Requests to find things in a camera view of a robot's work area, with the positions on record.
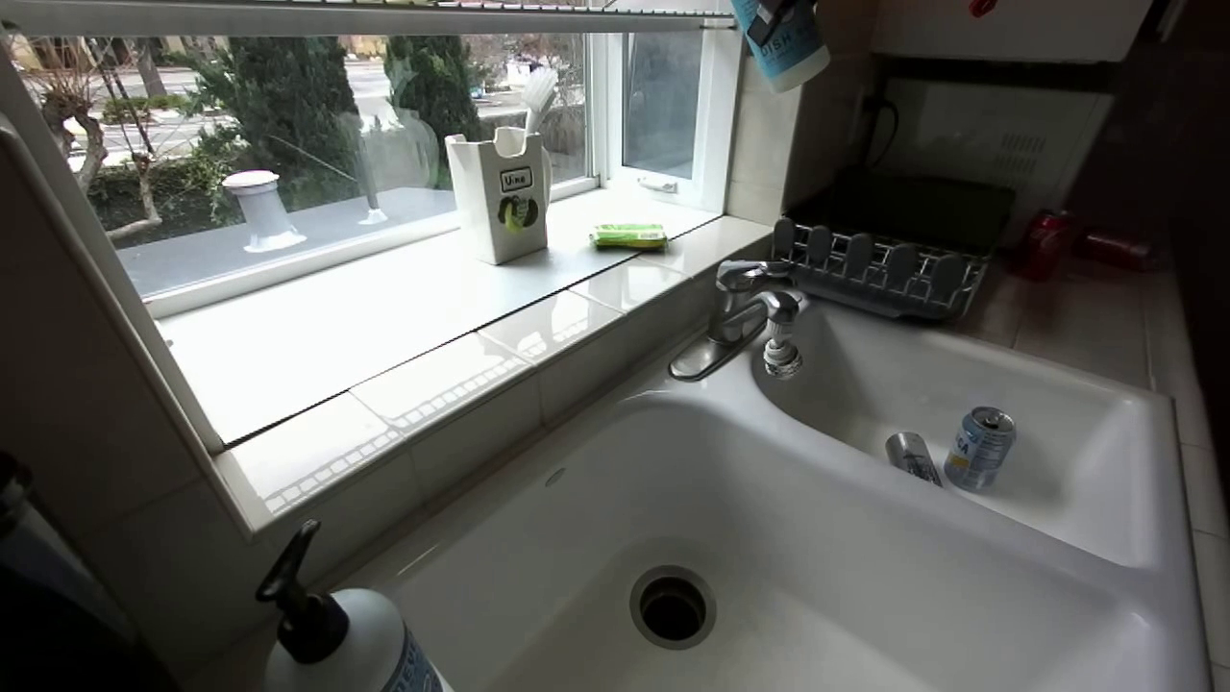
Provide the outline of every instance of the window sill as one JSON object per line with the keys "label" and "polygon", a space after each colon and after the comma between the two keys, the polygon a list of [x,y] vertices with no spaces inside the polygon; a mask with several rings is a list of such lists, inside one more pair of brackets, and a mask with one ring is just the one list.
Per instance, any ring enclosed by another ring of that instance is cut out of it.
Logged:
{"label": "window sill", "polygon": [[[626,207],[678,235],[670,252],[587,246],[587,226],[630,219]],[[443,270],[432,246],[457,238],[437,238],[164,324],[202,411],[229,421],[221,428],[229,435],[251,428],[216,457],[247,525],[268,525],[770,235],[757,223],[706,219],[643,196],[630,202],[617,193],[566,198],[548,226],[544,252],[502,270],[480,261],[457,270],[457,256]],[[277,406],[291,415],[261,428],[259,419]]]}

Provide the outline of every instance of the countertop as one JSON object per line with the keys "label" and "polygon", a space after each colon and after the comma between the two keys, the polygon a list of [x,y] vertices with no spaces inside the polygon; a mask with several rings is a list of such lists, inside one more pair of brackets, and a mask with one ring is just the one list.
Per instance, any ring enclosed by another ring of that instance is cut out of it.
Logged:
{"label": "countertop", "polygon": [[1049,280],[993,271],[958,325],[967,338],[1066,361],[1172,398],[1188,525],[1216,692],[1230,692],[1230,531],[1211,428],[1191,367],[1188,324],[1167,270],[1111,270],[1067,256]]}

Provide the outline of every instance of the faucet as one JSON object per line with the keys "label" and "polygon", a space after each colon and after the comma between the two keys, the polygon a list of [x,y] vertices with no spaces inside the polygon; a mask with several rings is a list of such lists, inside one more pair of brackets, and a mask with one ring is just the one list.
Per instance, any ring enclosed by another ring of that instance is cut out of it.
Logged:
{"label": "faucet", "polygon": [[784,261],[722,261],[715,271],[722,307],[710,319],[706,338],[690,342],[670,366],[670,376],[698,379],[761,338],[766,374],[775,379],[794,376],[803,367],[803,354],[787,325],[811,299],[787,289],[787,276],[792,270]]}

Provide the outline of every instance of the cabinet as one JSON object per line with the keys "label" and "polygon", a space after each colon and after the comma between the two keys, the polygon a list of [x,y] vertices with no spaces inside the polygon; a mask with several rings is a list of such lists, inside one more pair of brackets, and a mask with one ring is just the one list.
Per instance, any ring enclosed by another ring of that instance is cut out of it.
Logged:
{"label": "cabinet", "polygon": [[880,0],[875,55],[962,61],[1122,61],[1149,0]]}

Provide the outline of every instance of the white bottle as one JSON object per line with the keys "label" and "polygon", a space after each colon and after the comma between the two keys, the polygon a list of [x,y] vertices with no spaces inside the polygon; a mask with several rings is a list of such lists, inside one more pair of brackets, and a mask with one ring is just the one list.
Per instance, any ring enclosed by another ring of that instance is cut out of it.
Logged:
{"label": "white bottle", "polygon": [[307,519],[280,551],[259,599],[280,607],[277,645],[266,661],[266,692],[446,692],[414,645],[398,607],[370,588],[315,594],[300,585],[300,561],[320,531]]}

